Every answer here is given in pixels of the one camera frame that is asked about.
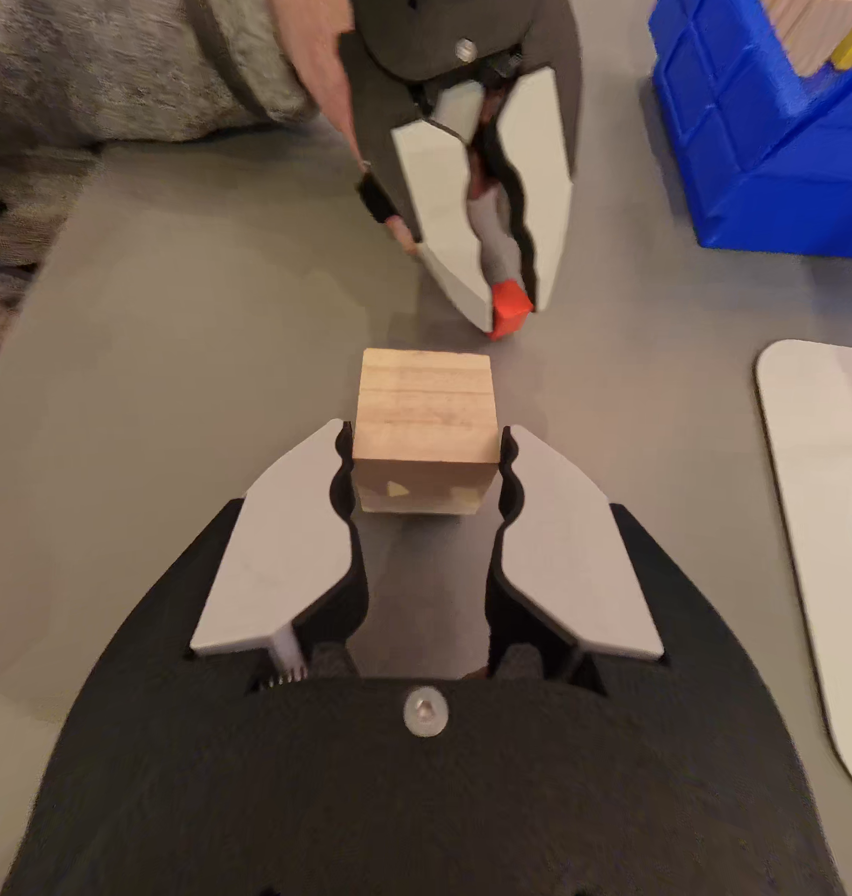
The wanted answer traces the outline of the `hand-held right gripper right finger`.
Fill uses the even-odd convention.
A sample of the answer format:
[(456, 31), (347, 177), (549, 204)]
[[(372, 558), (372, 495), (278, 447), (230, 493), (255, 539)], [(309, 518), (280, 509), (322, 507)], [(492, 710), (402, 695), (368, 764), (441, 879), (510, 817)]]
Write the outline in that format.
[(544, 678), (572, 678), (586, 655), (664, 656), (611, 502), (577, 465), (525, 427), (500, 445), (501, 525), (487, 573), (488, 674), (515, 645)]

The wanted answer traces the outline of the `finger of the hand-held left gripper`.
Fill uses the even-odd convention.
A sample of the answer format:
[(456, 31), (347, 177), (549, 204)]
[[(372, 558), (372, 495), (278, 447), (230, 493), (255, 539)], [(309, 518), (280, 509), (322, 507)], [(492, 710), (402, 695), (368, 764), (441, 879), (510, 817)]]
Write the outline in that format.
[(470, 199), (469, 151), (456, 134), (419, 119), (391, 136), (419, 222), (421, 260), (456, 309), (493, 332), (492, 288), (502, 279), (495, 194)]
[(569, 224), (573, 182), (556, 87), (549, 66), (520, 77), (499, 113), (503, 158), (518, 179), (522, 224), (532, 243), (534, 309), (549, 306)]

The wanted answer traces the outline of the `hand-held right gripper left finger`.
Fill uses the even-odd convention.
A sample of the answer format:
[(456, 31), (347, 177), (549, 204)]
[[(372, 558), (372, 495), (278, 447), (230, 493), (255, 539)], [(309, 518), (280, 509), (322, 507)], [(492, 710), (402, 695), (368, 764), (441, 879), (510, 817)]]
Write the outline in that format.
[(266, 651), (280, 678), (307, 678), (324, 644), (366, 618), (352, 519), (352, 425), (329, 420), (247, 490), (189, 644), (198, 656)]

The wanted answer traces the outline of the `small red wooden cube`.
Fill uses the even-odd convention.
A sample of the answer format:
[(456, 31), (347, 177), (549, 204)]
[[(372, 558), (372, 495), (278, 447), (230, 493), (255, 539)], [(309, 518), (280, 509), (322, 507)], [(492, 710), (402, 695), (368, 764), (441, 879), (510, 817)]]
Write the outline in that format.
[(497, 342), (518, 332), (532, 314), (532, 299), (515, 279), (503, 280), (491, 288), (492, 330), (488, 334)]

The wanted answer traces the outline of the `large plain wooden cube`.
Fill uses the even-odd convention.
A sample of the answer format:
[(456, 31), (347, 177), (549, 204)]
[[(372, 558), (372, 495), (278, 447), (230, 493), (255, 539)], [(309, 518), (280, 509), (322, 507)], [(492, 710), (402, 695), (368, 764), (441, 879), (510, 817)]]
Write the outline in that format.
[(490, 358), (366, 349), (353, 426), (360, 509), (476, 514), (499, 467)]

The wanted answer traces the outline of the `person's left forearm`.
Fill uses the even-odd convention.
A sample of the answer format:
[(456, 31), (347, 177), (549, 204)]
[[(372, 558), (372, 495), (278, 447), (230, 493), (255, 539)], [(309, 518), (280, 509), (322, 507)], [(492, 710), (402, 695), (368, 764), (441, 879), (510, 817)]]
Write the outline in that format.
[(0, 153), (315, 113), (268, 2), (0, 1)]

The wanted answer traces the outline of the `person's left hand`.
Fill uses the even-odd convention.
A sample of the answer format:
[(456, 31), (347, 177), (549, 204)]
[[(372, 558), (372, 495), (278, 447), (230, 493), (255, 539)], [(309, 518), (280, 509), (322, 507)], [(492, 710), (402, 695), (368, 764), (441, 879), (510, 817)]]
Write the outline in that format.
[(275, 38), (311, 108), (344, 140), (360, 173), (358, 194), (372, 218), (387, 230), (404, 252), (419, 247), (408, 226), (371, 177), (359, 150), (349, 77), (339, 53), (343, 35), (353, 32), (352, 3), (347, 1), (271, 1)]

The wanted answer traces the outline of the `blue plastic bin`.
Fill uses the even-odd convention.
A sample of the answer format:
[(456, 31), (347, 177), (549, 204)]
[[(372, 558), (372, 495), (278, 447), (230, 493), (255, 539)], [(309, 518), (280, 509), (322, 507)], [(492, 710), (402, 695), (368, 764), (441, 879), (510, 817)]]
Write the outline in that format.
[(852, 69), (792, 69), (762, 2), (660, 1), (653, 84), (701, 246), (852, 259)]

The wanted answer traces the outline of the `grained wooden cube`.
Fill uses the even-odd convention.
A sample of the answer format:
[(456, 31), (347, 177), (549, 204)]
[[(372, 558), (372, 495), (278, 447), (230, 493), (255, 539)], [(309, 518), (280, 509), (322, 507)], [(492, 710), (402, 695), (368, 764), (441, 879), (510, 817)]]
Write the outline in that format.
[(852, 1), (763, 1), (792, 69), (811, 77), (852, 31)]

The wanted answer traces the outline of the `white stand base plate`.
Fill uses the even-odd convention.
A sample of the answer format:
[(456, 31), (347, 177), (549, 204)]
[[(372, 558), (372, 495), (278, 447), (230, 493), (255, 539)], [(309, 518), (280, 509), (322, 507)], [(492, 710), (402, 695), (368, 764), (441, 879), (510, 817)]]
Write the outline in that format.
[(852, 779), (852, 347), (774, 342), (755, 376), (824, 723)]

